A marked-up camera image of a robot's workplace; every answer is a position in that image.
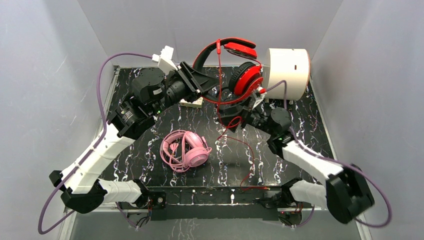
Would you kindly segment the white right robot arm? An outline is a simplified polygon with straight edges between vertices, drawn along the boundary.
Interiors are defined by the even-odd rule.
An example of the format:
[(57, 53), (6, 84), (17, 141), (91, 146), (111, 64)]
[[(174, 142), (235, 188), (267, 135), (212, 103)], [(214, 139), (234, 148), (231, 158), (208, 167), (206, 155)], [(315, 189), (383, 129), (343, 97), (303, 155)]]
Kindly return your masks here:
[(277, 107), (265, 113), (234, 105), (221, 106), (218, 112), (223, 124), (232, 132), (238, 126), (251, 125), (269, 134), (267, 144), (273, 154), (297, 165), (318, 181), (310, 183), (295, 179), (282, 185), (281, 199), (286, 206), (295, 207), (299, 202), (307, 202), (329, 210), (338, 222), (347, 224), (375, 204), (368, 183), (357, 166), (324, 160), (296, 142), (286, 109)]

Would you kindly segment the pink over-ear headphones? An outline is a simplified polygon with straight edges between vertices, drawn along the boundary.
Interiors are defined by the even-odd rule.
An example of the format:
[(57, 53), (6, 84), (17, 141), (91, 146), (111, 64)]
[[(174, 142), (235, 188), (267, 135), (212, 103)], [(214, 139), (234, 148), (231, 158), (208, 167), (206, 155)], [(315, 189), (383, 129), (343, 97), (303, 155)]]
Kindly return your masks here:
[(204, 164), (212, 151), (206, 139), (195, 132), (175, 130), (166, 135), (160, 145), (160, 157), (174, 172), (184, 173)]

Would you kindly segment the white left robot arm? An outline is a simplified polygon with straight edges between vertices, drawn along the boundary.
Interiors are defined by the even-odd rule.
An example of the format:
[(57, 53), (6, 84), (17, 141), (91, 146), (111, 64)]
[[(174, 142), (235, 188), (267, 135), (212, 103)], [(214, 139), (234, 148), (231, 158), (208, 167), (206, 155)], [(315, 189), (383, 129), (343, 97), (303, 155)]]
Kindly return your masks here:
[(91, 146), (69, 167), (49, 175), (53, 185), (61, 191), (64, 205), (80, 214), (90, 213), (106, 203), (147, 206), (152, 194), (140, 180), (104, 180), (102, 172), (155, 125), (156, 115), (180, 100), (195, 101), (218, 84), (217, 78), (207, 76), (186, 62), (168, 73), (157, 67), (142, 69)]

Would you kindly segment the red and black headphones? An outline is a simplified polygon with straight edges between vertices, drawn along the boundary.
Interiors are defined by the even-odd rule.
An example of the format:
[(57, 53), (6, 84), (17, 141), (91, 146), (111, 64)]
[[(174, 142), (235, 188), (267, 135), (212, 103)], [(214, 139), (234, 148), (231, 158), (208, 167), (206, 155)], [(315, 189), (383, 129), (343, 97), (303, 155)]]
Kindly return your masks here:
[(205, 94), (203, 98), (214, 103), (217, 108), (221, 106), (228, 107), (235, 104), (250, 104), (254, 101), (251, 98), (251, 94), (260, 86), (262, 81), (262, 65), (260, 62), (257, 64), (253, 63), (253, 61), (257, 60), (257, 52), (255, 51), (256, 44), (254, 42), (238, 37), (217, 39), (198, 54), (192, 67), (196, 71), (201, 72), (209, 55), (213, 51), (216, 51), (217, 55), (220, 56), (222, 47), (230, 54), (249, 60), (237, 67), (228, 81), (227, 88), (236, 96), (236, 99), (228, 101), (222, 100), (220, 96), (224, 91), (223, 87), (219, 88), (217, 97)]

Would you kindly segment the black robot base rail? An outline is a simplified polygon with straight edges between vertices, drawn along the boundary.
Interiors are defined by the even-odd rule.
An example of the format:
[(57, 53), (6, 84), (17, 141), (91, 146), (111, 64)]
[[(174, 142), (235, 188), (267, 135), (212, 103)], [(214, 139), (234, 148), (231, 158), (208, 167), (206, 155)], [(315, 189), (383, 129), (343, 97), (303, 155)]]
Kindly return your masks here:
[(309, 203), (290, 202), (280, 186), (243, 190), (230, 186), (152, 186), (146, 202), (118, 204), (127, 213), (151, 213), (153, 221), (176, 219), (260, 219), (279, 221), (288, 217), (300, 223)]

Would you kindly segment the black on-ear headphones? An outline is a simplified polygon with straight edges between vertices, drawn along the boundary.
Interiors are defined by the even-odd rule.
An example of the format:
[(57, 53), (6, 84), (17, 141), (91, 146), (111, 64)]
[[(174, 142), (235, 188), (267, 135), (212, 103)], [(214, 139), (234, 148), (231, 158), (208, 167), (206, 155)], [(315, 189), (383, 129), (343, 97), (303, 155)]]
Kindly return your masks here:
[(221, 105), (226, 102), (238, 103), (242, 101), (240, 96), (235, 95), (228, 86), (223, 87), (221, 90), (218, 90), (216, 97), (220, 98)]

